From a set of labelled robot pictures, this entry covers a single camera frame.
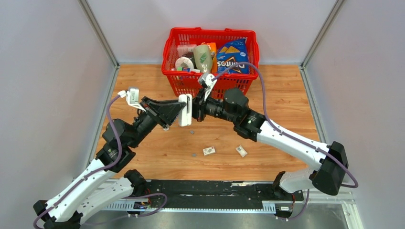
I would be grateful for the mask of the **white paper tag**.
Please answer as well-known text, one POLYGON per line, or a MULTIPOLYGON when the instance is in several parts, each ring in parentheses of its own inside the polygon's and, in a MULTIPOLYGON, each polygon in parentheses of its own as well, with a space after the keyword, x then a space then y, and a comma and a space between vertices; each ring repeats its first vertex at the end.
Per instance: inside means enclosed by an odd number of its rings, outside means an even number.
POLYGON ((242 147, 242 146, 238 146, 235 148, 237 153, 241 156, 241 157, 245 157, 248 153, 246 152, 246 150, 242 147))

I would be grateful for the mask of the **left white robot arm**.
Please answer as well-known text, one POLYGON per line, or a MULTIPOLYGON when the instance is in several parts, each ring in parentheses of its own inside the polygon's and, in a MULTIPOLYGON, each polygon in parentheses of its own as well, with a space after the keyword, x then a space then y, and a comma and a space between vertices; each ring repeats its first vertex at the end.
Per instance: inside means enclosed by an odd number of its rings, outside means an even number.
POLYGON ((104 207, 119 199, 145 199, 153 196, 145 178, 135 169, 106 188, 100 186, 120 172, 134 157, 146 136, 158 125, 168 129, 187 104, 180 100, 156 101, 147 97, 139 100, 121 91, 128 105, 138 110, 129 124, 113 119, 107 112, 108 125, 102 137, 105 144, 85 170, 68 187, 49 200, 37 201, 33 208, 37 215, 33 226, 43 222, 45 229, 78 229, 104 207))

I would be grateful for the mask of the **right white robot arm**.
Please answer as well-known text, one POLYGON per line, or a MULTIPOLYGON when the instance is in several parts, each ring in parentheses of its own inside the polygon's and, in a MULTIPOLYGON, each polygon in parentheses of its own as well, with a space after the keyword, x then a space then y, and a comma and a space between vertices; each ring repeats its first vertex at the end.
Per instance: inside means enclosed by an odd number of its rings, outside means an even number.
POLYGON ((238 88, 226 90, 222 100, 206 96, 201 89, 192 100, 192 116, 199 122, 207 115, 229 121, 242 138, 275 147, 304 162, 306 169, 278 173, 272 187, 277 199, 286 199, 291 193, 308 188, 337 195, 348 170, 344 145, 305 138, 268 121, 264 114, 249 108, 248 103, 238 88))

